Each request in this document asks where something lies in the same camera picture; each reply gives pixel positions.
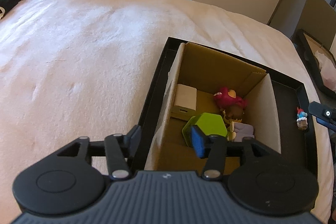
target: cardboard flap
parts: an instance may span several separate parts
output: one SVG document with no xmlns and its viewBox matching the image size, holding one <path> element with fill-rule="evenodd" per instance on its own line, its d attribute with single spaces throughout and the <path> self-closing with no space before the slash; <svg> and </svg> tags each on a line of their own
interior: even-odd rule
<svg viewBox="0 0 336 224">
<path fill-rule="evenodd" d="M 145 170 L 153 170 L 154 166 L 156 166 L 156 161 L 159 156 L 163 137 L 164 137 L 164 131 L 167 128 L 169 117 L 170 117 L 170 109 L 172 108 L 172 105 L 174 102 L 176 86 L 177 86 L 177 79 L 179 77 L 179 70 L 181 67 L 184 46 L 185 46 L 184 43 L 180 44 L 177 50 L 177 54 L 174 59 L 174 62 L 168 73 L 168 80 L 167 80 L 165 95 L 163 97 L 159 119 L 157 121 L 151 148 L 148 152 L 147 161 L 145 164 Z"/>
<path fill-rule="evenodd" d="M 254 127 L 256 140 L 281 153 L 278 110 L 269 74 L 245 99 L 249 104 L 245 110 L 244 123 Z"/>
<path fill-rule="evenodd" d="M 241 88 L 245 81 L 257 81 L 266 71 L 222 52 L 187 43 L 181 64 L 179 84 L 188 85 L 204 92 L 215 94 L 227 86 L 244 97 L 255 85 Z"/>
</svg>

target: bed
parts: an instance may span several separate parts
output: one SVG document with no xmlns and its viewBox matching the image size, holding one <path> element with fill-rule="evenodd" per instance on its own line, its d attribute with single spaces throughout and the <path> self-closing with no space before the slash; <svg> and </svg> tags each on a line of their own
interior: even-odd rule
<svg viewBox="0 0 336 224">
<path fill-rule="evenodd" d="M 246 16 L 188 0 L 26 0 L 0 21 L 0 223 L 20 210 L 16 175 L 78 136 L 102 140 L 137 123 L 168 37 L 246 57 L 316 90 L 291 41 Z M 314 123 L 319 196 L 330 216 L 333 162 Z M 95 166 L 104 172 L 104 162 Z"/>
</svg>

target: pink toy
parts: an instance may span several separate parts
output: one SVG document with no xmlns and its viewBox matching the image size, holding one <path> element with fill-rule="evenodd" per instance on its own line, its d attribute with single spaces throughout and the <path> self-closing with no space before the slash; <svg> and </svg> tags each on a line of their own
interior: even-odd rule
<svg viewBox="0 0 336 224">
<path fill-rule="evenodd" d="M 242 109 L 247 107 L 247 100 L 243 100 L 236 95 L 234 90 L 228 90 L 227 87 L 220 88 L 219 92 L 213 96 L 213 99 L 221 110 L 224 110 L 231 105 L 238 105 Z"/>
</svg>

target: cardboard box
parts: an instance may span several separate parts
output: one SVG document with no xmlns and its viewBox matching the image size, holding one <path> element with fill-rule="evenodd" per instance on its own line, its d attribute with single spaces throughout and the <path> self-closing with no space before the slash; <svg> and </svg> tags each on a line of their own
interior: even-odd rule
<svg viewBox="0 0 336 224">
<path fill-rule="evenodd" d="M 180 44 L 168 75 L 165 95 L 145 170 L 197 170 L 207 159 L 196 157 L 182 136 L 186 121 L 170 117 L 177 84 L 197 89 L 196 115 L 220 114 L 213 95 L 222 86 L 248 99 L 243 122 L 254 127 L 255 138 L 281 152 L 278 111 L 270 76 L 266 71 L 216 50 L 188 42 Z M 239 158 L 228 158 L 224 174 L 239 167 Z"/>
</svg>

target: brown panel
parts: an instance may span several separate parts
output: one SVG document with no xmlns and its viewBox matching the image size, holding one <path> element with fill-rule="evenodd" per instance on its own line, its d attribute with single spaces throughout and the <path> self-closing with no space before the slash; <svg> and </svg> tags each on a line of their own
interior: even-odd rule
<svg viewBox="0 0 336 224">
<path fill-rule="evenodd" d="M 307 0 L 297 29 L 310 33 L 329 50 L 336 34 L 336 12 L 325 0 Z"/>
</svg>

